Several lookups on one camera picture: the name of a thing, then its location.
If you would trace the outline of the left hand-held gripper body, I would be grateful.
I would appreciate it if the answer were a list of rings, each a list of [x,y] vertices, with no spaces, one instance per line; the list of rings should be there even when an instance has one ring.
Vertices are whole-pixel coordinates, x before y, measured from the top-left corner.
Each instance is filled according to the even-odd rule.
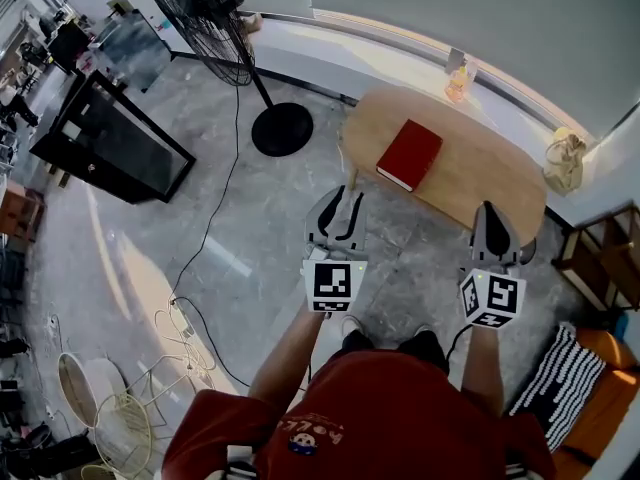
[[[347,313],[360,292],[368,267],[365,235],[339,240],[309,234],[301,274],[308,310],[314,313]]]

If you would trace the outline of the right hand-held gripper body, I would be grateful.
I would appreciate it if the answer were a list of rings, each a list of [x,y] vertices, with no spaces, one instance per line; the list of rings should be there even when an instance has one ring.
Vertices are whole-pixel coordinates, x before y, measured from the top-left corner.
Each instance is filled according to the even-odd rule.
[[[521,314],[527,281],[517,266],[461,268],[458,290],[468,325],[502,329]]]

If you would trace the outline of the person's left forearm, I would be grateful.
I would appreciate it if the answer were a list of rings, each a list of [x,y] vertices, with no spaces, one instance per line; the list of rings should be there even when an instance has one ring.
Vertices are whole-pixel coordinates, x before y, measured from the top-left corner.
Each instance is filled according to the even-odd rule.
[[[281,412],[288,410],[305,378],[324,319],[324,313],[300,308],[257,371],[249,387],[249,398]]]

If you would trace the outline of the person's right forearm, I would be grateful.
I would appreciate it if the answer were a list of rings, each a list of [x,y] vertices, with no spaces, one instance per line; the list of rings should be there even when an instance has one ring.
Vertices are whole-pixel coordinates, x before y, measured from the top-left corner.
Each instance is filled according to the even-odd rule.
[[[461,393],[480,409],[499,418],[504,408],[499,336],[495,329],[474,326],[464,367]]]

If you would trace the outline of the oval wooden table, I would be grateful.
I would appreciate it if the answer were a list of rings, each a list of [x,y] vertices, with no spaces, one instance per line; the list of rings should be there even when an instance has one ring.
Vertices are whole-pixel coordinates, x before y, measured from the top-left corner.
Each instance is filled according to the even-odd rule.
[[[412,192],[376,170],[408,120],[443,139],[431,169]],[[499,133],[441,100],[405,87],[371,89],[351,110],[342,139],[355,175],[375,179],[468,229],[485,200],[508,217],[523,245],[541,228],[547,189],[540,166]]]

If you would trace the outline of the person's black trousers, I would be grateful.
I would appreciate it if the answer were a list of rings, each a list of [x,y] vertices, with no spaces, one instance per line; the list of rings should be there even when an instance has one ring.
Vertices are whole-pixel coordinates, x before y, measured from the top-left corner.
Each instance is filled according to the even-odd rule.
[[[420,361],[432,364],[445,375],[450,373],[449,362],[439,344],[434,332],[422,333],[417,337],[411,337],[400,343],[395,349],[376,348],[371,339],[364,332],[353,332],[343,339],[341,348],[332,356],[333,359],[342,357],[348,353],[374,351],[374,352],[399,352],[414,357]]]

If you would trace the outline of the red hardcover book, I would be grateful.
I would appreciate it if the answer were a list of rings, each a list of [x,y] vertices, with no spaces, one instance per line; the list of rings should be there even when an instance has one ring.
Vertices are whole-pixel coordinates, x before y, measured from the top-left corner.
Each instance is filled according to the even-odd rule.
[[[413,120],[407,120],[376,164],[376,171],[413,192],[430,170],[443,139]]]

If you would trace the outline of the wooden shelf rack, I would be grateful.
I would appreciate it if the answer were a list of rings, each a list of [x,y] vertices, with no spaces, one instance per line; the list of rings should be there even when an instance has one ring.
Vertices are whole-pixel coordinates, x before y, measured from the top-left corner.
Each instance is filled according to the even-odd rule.
[[[571,229],[552,264],[596,310],[640,311],[640,207]]]

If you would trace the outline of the beige cloth bag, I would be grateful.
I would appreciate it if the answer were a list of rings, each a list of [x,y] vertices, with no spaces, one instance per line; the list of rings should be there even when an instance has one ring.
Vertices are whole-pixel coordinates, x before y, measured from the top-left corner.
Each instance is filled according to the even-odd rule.
[[[573,130],[559,127],[553,134],[553,142],[545,152],[546,163],[542,173],[548,187],[566,196],[582,184],[583,157],[587,144]]]

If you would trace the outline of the black white striped cushion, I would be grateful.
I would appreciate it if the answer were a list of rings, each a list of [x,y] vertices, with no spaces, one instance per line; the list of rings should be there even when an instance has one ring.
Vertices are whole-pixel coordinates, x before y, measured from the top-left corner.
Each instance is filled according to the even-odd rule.
[[[603,359],[578,342],[575,327],[563,322],[508,414],[533,415],[549,450],[555,451],[577,421],[605,366]]]

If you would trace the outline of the person's red shirt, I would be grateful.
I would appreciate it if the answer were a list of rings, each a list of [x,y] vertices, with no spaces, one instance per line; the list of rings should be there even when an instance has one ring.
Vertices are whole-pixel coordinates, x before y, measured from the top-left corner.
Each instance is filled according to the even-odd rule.
[[[233,446],[253,452],[259,480],[556,477],[533,416],[492,416],[436,366],[395,351],[328,361],[285,414],[201,391],[166,451],[162,480],[218,478]]]

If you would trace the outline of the orange sofa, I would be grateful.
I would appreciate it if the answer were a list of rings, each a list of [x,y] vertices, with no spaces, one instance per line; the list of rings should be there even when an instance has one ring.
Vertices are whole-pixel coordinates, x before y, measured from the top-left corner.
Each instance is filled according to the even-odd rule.
[[[605,361],[590,398],[571,431],[553,452],[557,480],[581,480],[613,439],[640,390],[640,361],[625,343],[605,330],[580,328],[580,345]]]

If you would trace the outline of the orange bottle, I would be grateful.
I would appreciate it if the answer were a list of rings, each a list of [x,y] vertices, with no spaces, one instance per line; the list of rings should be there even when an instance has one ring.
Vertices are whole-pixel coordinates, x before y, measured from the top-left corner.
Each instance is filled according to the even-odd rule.
[[[478,71],[478,65],[474,58],[460,58],[449,60],[446,65],[449,75],[444,89],[446,96],[453,103],[462,102],[473,84]]]

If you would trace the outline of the black glass-door cabinet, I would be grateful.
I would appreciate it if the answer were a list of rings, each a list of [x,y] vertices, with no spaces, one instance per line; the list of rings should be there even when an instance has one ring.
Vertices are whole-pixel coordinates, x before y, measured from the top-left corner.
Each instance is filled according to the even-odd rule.
[[[196,162],[98,71],[66,76],[29,152],[133,205],[169,202]]]

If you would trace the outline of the round white side table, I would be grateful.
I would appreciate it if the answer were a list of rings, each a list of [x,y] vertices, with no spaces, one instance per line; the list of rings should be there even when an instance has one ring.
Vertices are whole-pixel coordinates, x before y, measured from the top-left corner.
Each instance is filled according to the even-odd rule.
[[[72,413],[90,429],[99,421],[99,410],[113,410],[115,396],[126,390],[124,378],[109,359],[84,361],[70,352],[58,358],[58,379]]]

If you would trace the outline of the wooden low cabinet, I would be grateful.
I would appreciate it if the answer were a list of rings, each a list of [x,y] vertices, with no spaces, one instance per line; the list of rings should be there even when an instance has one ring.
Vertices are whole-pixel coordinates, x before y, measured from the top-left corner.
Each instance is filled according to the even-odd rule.
[[[0,180],[0,234],[35,242],[46,204],[43,194],[3,176]]]

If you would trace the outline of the black pedestal fan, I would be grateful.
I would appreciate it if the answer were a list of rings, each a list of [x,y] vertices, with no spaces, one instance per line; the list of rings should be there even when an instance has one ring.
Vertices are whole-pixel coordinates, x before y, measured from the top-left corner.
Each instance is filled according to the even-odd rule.
[[[244,0],[154,0],[194,54],[223,82],[255,85],[266,109],[255,119],[254,146],[269,157],[285,157],[311,139],[309,111],[294,102],[275,103],[257,72],[249,33],[238,13]]]

